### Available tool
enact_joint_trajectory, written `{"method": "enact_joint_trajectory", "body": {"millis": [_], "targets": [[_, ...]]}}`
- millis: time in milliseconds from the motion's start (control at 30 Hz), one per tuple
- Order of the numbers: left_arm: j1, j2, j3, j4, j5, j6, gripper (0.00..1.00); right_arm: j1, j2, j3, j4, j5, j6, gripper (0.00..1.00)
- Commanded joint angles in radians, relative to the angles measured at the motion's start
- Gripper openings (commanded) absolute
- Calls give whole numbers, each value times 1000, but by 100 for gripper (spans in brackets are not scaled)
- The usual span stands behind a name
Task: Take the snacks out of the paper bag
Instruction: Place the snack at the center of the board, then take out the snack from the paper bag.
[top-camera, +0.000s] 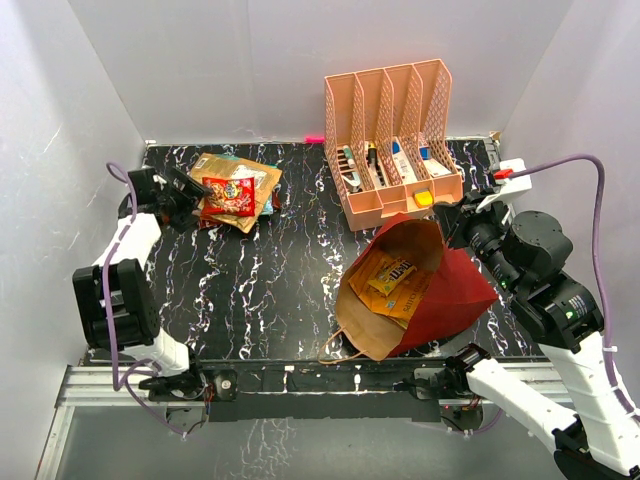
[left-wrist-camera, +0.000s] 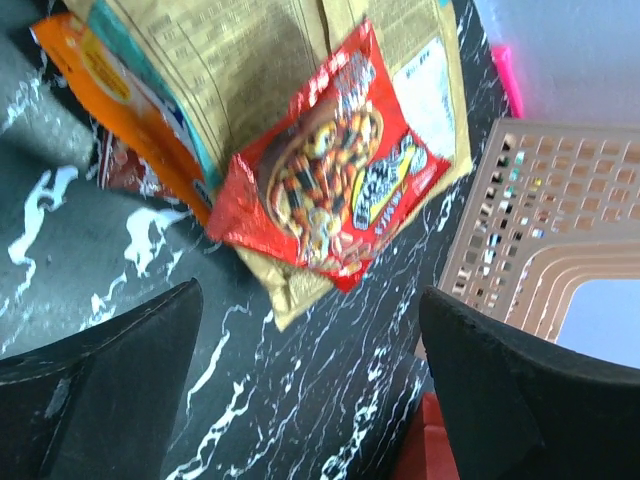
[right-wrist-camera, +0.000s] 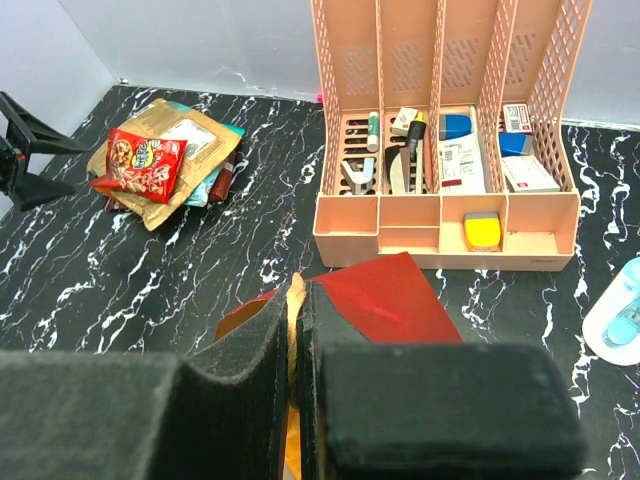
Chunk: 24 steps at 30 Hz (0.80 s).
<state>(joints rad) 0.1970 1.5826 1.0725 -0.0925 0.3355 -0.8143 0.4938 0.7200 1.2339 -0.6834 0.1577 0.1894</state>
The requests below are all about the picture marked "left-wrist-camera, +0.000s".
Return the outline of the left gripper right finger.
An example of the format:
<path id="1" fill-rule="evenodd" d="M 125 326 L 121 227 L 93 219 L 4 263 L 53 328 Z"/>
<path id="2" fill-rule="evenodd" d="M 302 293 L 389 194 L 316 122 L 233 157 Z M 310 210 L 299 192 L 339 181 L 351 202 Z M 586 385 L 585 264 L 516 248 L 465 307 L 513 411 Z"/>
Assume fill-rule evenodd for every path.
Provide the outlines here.
<path id="1" fill-rule="evenodd" d="M 460 478 L 638 478 L 638 369 L 542 340 L 435 287 L 419 325 Z"/>

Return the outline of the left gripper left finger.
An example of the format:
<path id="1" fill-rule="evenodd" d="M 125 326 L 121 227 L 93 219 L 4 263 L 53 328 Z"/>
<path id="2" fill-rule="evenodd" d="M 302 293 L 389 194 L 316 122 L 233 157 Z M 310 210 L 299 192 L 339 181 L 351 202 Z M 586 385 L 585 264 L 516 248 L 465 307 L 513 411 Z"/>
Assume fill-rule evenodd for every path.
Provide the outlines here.
<path id="1" fill-rule="evenodd" d="M 191 279 L 2 359 L 2 478 L 159 478 L 202 313 Z"/>

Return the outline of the red brown paper bag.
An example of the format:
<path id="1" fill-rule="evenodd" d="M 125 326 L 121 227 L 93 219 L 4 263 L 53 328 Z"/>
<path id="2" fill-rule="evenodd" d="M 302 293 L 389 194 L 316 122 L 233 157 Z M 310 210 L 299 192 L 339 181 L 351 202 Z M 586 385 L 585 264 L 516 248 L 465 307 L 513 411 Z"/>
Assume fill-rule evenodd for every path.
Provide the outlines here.
<path id="1" fill-rule="evenodd" d="M 393 480 L 459 480 L 435 393 L 425 393 L 399 452 Z"/>

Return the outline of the red cookie snack packet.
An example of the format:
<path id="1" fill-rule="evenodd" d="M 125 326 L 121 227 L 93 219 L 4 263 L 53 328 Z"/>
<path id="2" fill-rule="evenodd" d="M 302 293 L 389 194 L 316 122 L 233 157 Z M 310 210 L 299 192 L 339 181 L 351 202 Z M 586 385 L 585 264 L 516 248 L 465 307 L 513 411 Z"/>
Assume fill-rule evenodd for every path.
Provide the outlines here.
<path id="1" fill-rule="evenodd" d="M 407 124 L 363 21 L 232 157 L 207 231 L 350 291 L 449 168 Z"/>

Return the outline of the Fox's fruits candy bag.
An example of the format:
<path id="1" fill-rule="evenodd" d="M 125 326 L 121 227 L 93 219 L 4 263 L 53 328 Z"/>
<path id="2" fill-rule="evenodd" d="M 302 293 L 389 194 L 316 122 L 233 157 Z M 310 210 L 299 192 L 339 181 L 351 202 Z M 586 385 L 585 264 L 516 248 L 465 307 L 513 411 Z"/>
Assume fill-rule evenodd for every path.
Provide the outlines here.
<path id="1" fill-rule="evenodd" d="M 31 27 L 81 105 L 155 171 L 205 225 L 211 199 L 184 115 L 132 73 L 74 14 Z"/>

